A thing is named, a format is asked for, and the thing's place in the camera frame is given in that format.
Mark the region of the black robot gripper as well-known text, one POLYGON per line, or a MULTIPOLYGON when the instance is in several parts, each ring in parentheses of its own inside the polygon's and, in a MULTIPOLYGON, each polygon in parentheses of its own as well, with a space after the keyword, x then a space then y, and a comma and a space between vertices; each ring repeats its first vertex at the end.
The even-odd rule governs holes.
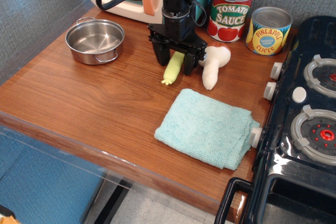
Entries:
POLYGON ((148 24, 150 30, 149 40, 158 63, 167 65, 170 59, 170 50, 185 54, 184 74, 189 76, 197 66, 198 60, 206 58, 207 43, 195 32, 197 23, 196 9, 191 8, 187 13, 173 14, 163 11, 163 23, 148 24))

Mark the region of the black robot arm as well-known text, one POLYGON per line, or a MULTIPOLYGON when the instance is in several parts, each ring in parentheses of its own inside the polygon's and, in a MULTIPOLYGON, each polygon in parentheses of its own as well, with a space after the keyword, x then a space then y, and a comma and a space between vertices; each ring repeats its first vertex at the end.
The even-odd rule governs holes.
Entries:
POLYGON ((184 74, 189 76, 198 61, 206 57, 207 43, 195 32, 197 0, 163 0, 162 24, 149 24, 149 39, 152 42, 158 63, 167 65, 170 50, 183 53, 184 74))

